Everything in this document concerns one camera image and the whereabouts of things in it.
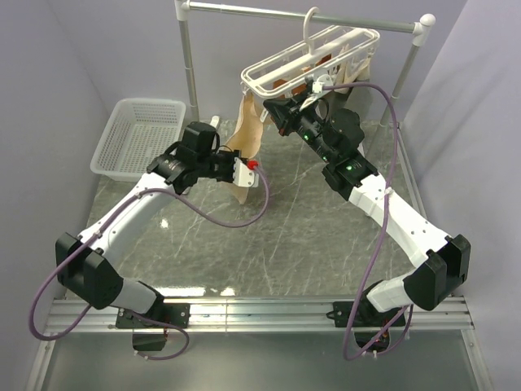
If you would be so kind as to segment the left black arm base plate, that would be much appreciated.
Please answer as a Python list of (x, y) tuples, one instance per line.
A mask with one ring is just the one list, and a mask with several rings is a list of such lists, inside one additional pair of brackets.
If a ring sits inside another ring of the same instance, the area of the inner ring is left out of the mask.
[(149, 314), (136, 314), (131, 310), (120, 309), (116, 317), (117, 329), (144, 329), (160, 327), (168, 324), (180, 328), (187, 328), (190, 317), (188, 303), (161, 303), (158, 309)]

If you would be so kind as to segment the white perforated plastic basket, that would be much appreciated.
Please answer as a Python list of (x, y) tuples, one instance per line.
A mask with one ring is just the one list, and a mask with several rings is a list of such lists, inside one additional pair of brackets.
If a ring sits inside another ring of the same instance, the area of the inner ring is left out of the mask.
[(137, 182), (152, 160), (180, 138), (185, 114), (182, 101), (120, 100), (105, 125), (90, 170), (117, 182)]

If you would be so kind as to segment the white clip drying hanger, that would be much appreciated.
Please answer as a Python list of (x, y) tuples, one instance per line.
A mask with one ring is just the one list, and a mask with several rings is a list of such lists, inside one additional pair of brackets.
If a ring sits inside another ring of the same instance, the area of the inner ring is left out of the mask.
[(349, 59), (360, 59), (363, 55), (373, 58), (379, 47), (378, 31), (331, 25), (311, 34), (311, 18), (318, 12), (318, 7), (312, 7), (305, 14), (301, 41), (240, 73), (243, 95), (251, 91), (256, 104), (267, 99), (290, 98), (305, 89), (307, 77), (329, 74)]

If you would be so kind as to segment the grey underwear on hanger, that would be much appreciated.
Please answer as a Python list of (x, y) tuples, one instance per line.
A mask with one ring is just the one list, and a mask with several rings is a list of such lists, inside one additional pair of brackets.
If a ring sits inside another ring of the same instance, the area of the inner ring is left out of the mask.
[(346, 108), (356, 112), (361, 121), (368, 117), (373, 97), (369, 87), (354, 87), (331, 91), (326, 95), (331, 112)]

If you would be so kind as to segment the aluminium mounting rail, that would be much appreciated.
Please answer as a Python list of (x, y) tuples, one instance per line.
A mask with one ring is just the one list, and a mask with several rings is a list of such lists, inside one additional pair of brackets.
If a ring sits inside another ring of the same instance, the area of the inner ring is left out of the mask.
[[(336, 297), (181, 297), (166, 301), (173, 309), (174, 322), (188, 332), (333, 332), (345, 329), (351, 302)], [(70, 326), (85, 303), (57, 300), (51, 306), (45, 333), (58, 333)], [(383, 315), (376, 323), (353, 324), (361, 332), (378, 331), (396, 313)], [(126, 310), (107, 307), (90, 310), (73, 332), (130, 332), (154, 327), (136, 319)], [(463, 297), (449, 297), (433, 311), (417, 306), (410, 324), (412, 330), (471, 330), (471, 319)]]

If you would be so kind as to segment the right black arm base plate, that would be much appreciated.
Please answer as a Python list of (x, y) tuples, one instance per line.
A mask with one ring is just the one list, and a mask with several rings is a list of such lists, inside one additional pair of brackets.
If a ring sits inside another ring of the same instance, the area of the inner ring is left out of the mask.
[[(354, 301), (334, 301), (332, 310), (326, 313), (326, 317), (332, 320), (335, 327), (347, 327), (348, 319), (352, 312)], [(390, 321), (401, 308), (394, 308), (380, 313), (362, 300), (353, 320), (354, 327), (383, 327)]]

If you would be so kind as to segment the beige underwear shorts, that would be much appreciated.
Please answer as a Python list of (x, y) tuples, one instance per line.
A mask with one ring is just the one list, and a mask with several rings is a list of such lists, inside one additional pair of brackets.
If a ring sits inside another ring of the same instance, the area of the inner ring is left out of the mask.
[(261, 147), (264, 124), (256, 109), (255, 96), (248, 91), (241, 100), (234, 133), (225, 145), (231, 150), (239, 150), (241, 157), (253, 159)]

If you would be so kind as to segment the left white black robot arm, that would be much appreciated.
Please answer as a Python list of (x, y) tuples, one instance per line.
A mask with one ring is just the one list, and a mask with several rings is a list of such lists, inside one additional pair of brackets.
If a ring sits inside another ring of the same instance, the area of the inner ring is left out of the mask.
[(107, 215), (80, 234), (63, 234), (56, 241), (58, 282), (96, 310), (112, 306), (132, 311), (145, 327), (171, 323), (164, 296), (122, 277), (116, 264), (148, 221), (200, 178), (237, 183), (247, 172), (247, 158), (238, 150), (221, 150), (219, 142), (214, 127), (190, 123)]

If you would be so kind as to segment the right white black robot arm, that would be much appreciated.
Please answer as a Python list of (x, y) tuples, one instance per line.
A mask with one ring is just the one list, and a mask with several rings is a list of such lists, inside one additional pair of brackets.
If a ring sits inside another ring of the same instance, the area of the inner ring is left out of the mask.
[(298, 97), (267, 99), (263, 106), (279, 134), (298, 134), (325, 162), (322, 174), (330, 188), (384, 226), (414, 267), (363, 291), (355, 315), (358, 324), (376, 326), (389, 311), (407, 305), (433, 310), (463, 285), (470, 242), (433, 226), (387, 187), (385, 177), (358, 151), (365, 134), (357, 113), (341, 108), (322, 119)]

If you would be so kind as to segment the white metal clothes rack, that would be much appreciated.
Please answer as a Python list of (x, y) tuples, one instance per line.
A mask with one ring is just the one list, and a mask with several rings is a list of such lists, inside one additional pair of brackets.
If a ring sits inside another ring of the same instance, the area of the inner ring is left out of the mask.
[(240, 73), (243, 92), (252, 92), (260, 99), (289, 95), (304, 84), (306, 77), (314, 79), (313, 99), (322, 97), (328, 90), (338, 89), (337, 81), (343, 72), (356, 77), (372, 60), (380, 32), (388, 31), (408, 33), (412, 37), (412, 46), (390, 96), (390, 103), (395, 104), (419, 49), (436, 23), (433, 14), (425, 14), (416, 22), (395, 22), (328, 16), (317, 7), (298, 13), (196, 1), (176, 1), (174, 6), (181, 35), (190, 114), (195, 120), (199, 119), (199, 105), (188, 26), (191, 12), (298, 20), (302, 23), (300, 42), (246, 67)]

